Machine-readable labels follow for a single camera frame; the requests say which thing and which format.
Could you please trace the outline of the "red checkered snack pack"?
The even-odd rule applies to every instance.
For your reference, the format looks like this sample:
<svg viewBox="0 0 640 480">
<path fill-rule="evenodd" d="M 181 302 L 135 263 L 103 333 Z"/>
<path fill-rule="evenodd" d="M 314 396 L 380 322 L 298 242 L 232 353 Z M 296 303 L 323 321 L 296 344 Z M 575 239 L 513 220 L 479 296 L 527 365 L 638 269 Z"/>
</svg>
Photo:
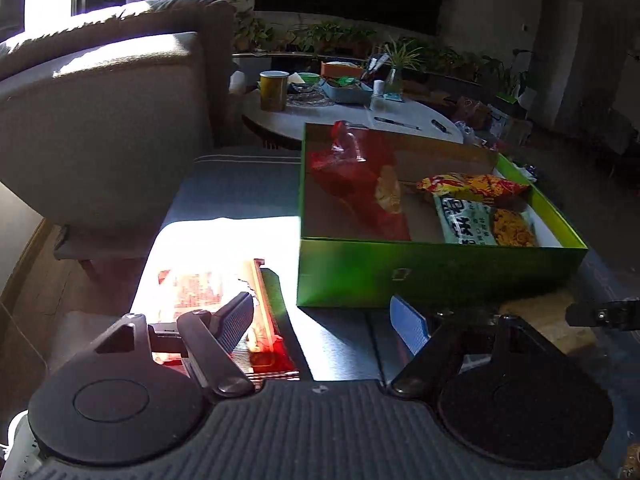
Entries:
<svg viewBox="0 0 640 480">
<path fill-rule="evenodd" d="M 200 311 L 222 348 L 257 388 L 266 380 L 297 380 L 299 369 L 272 314 L 263 264 L 254 259 L 158 272 L 155 304 L 145 315 L 154 361 L 186 372 L 176 322 L 186 312 Z"/>
</svg>

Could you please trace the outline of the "green vegetable roll snack bag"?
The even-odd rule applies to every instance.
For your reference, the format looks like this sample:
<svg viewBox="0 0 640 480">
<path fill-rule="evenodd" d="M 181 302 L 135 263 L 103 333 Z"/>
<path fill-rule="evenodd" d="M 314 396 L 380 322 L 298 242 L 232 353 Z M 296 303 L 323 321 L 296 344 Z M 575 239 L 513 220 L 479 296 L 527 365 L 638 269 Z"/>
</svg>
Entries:
<svg viewBox="0 0 640 480">
<path fill-rule="evenodd" d="M 435 196 L 434 204 L 448 244 L 538 246 L 533 222 L 526 214 L 451 196 Z"/>
</svg>

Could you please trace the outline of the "red yellow noodle snack bag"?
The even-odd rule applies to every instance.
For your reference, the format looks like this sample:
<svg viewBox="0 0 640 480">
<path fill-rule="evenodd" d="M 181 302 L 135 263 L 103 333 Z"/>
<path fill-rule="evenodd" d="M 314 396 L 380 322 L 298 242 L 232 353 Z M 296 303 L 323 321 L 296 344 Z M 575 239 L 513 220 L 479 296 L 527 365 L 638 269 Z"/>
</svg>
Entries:
<svg viewBox="0 0 640 480">
<path fill-rule="evenodd" d="M 469 200 L 499 208 L 512 207 L 528 191 L 528 184 L 516 183 L 492 174 L 436 174 L 416 182 L 418 190 L 438 197 Z"/>
</svg>

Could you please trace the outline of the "red rice cracker bag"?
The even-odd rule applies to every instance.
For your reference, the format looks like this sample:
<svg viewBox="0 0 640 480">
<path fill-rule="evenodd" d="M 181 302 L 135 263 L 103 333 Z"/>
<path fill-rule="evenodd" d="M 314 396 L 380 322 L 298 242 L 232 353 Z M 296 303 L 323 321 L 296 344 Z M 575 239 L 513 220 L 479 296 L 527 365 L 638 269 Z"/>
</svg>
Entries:
<svg viewBox="0 0 640 480">
<path fill-rule="evenodd" d="M 408 240 L 396 157 L 384 134 L 340 120 L 331 127 L 330 138 L 329 148 L 308 155 L 316 183 L 346 204 L 375 235 L 384 240 Z"/>
</svg>

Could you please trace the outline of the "green cardboard box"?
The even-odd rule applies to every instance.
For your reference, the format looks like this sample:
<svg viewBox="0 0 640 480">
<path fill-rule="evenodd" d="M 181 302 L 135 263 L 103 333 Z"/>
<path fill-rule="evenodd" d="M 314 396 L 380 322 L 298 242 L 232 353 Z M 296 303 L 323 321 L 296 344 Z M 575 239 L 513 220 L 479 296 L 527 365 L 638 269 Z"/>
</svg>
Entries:
<svg viewBox="0 0 640 480">
<path fill-rule="evenodd" d="M 308 155 L 331 146 L 333 125 L 306 125 L 300 170 L 297 302 L 305 308 L 386 307 L 393 296 L 416 306 L 479 306 L 563 287 L 587 245 L 550 200 L 506 156 L 469 145 L 381 131 L 394 151 L 408 240 L 384 240 L 362 226 L 312 177 Z M 448 244 L 434 195 L 416 182 L 436 174 L 492 174 L 529 189 L 510 208 L 533 222 L 537 247 Z"/>
</svg>

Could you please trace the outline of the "black marker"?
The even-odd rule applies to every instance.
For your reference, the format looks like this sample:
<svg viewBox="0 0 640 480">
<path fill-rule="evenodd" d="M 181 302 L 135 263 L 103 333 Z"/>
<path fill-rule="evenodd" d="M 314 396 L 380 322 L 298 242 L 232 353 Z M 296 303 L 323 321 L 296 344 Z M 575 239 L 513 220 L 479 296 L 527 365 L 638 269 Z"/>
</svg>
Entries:
<svg viewBox="0 0 640 480">
<path fill-rule="evenodd" d="M 452 136 L 454 134 L 450 128 L 436 119 L 432 119 L 431 124 L 434 128 L 437 128 L 443 134 L 448 134 L 448 136 Z"/>
</svg>

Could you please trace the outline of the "black pen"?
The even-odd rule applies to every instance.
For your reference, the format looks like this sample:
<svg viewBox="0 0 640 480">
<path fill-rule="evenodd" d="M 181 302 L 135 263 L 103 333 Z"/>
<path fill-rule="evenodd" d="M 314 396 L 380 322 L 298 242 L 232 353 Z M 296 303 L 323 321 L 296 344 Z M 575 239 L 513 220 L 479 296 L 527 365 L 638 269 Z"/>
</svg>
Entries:
<svg viewBox="0 0 640 480">
<path fill-rule="evenodd" d="M 398 126 L 398 127 L 402 127 L 402 128 L 408 128 L 408 129 L 412 129 L 412 130 L 416 130 L 416 131 L 421 131 L 421 128 L 419 126 L 406 124 L 405 122 L 398 122 L 397 120 L 393 120 L 393 119 L 374 116 L 374 120 L 376 120 L 377 122 L 384 122 L 384 124 L 394 125 L 394 126 Z"/>
</svg>

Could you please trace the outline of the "white round coffee table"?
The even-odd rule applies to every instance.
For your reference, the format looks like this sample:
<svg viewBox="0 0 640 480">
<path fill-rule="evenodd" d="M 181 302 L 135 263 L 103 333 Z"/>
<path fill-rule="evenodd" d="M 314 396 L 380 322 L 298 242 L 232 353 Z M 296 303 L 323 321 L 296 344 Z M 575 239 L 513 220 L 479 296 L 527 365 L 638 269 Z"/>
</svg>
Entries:
<svg viewBox="0 0 640 480">
<path fill-rule="evenodd" d="M 370 110 L 369 107 L 357 105 L 288 104 L 282 112 L 265 112 L 260 108 L 259 92 L 255 90 L 244 96 L 242 112 L 245 118 L 258 127 L 262 127 L 280 138 L 293 141 L 303 140 L 306 124 L 333 125 L 339 120 L 346 120 L 346 122 L 354 122 L 371 129 L 423 136 L 455 144 L 463 143 L 462 133 L 451 120 L 431 107 L 409 99 L 405 99 L 404 102 L 385 101 L 382 110 Z M 377 122 L 374 120 L 374 116 L 416 125 L 421 128 L 421 131 Z M 448 134 L 441 133 L 432 126 L 432 119 L 442 122 L 454 134 L 448 136 Z"/>
</svg>

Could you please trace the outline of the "yellow tin can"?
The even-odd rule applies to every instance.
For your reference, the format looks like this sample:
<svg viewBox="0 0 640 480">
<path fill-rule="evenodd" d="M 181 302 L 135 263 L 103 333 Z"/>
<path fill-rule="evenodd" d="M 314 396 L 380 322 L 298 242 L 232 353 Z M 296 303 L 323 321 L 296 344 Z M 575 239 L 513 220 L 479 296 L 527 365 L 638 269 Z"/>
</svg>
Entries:
<svg viewBox="0 0 640 480">
<path fill-rule="evenodd" d="M 288 94 L 288 72 L 264 70 L 259 74 L 260 108 L 265 112 L 282 112 Z"/>
</svg>

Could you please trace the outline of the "blue plastic basket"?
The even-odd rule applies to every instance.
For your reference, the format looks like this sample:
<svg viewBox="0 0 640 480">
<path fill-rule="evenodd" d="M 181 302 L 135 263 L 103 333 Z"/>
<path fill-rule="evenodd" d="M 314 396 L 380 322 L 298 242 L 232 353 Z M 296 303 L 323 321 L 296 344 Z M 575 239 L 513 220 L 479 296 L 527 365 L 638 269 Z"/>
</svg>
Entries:
<svg viewBox="0 0 640 480">
<path fill-rule="evenodd" d="M 341 105 L 367 106 L 373 94 L 373 90 L 362 82 L 352 84 L 350 87 L 337 87 L 328 80 L 322 80 L 320 89 L 329 100 Z"/>
</svg>

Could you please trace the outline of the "orange tissue box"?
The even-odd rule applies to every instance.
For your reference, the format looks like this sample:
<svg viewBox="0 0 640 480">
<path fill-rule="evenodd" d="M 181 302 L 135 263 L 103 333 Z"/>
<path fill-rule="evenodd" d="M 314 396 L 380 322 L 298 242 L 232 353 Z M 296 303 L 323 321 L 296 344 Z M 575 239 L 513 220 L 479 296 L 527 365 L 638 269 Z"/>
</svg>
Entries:
<svg viewBox="0 0 640 480">
<path fill-rule="evenodd" d="M 338 79 L 352 77 L 359 79 L 363 74 L 363 68 L 351 62 L 322 62 L 320 75 L 323 78 Z"/>
</svg>

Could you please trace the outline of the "spider plant in glass vase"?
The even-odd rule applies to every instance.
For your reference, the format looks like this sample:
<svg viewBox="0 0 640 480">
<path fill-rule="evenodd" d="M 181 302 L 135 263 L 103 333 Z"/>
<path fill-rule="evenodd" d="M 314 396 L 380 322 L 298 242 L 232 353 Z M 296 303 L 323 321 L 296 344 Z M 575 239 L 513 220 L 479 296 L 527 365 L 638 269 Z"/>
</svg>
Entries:
<svg viewBox="0 0 640 480">
<path fill-rule="evenodd" d="M 408 44 L 390 39 L 384 44 L 378 57 L 378 65 L 388 65 L 390 70 L 383 84 L 382 97 L 393 102 L 402 101 L 403 70 L 420 67 L 421 49 L 410 48 Z"/>
</svg>

